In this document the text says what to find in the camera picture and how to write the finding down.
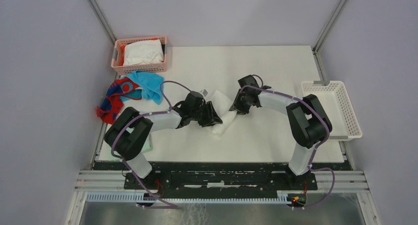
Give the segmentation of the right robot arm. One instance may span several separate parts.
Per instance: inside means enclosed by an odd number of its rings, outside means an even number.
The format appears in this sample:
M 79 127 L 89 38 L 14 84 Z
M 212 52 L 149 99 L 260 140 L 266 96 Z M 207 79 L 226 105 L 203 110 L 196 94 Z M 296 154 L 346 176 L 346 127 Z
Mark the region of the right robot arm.
M 313 94 L 299 98 L 273 91 L 269 86 L 260 87 L 254 75 L 239 79 L 238 84 L 240 89 L 231 106 L 237 114 L 246 115 L 255 106 L 272 109 L 288 117 L 296 146 L 284 181 L 292 190 L 300 188 L 305 182 L 303 175 L 312 167 L 314 152 L 329 139 L 332 131 L 331 121 L 320 100 Z

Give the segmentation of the red and blue towel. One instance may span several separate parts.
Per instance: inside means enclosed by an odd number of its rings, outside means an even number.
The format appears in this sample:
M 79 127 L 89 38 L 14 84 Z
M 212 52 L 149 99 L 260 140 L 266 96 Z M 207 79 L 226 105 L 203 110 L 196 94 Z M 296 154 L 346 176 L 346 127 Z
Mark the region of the red and blue towel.
M 101 105 L 96 107 L 96 115 L 104 123 L 113 124 L 124 106 L 121 97 L 141 100 L 141 97 L 135 98 L 128 96 L 128 94 L 133 93 L 139 87 L 140 85 L 136 84 L 128 77 L 115 80 L 108 88 Z

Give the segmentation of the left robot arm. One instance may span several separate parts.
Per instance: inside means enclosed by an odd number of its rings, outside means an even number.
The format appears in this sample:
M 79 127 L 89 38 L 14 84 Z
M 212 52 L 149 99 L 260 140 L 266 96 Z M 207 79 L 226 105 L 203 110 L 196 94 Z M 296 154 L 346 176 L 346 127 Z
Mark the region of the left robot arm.
M 136 182 L 143 189 L 155 183 L 152 166 L 145 158 L 142 149 L 152 132 L 164 129 L 180 129 L 191 122 L 203 128 L 221 124 L 221 115 L 226 111 L 218 97 L 211 100 L 196 91 L 166 111 L 140 113 L 127 107 L 104 135 L 104 141 L 111 147 L 111 154 L 127 164 L 136 174 Z

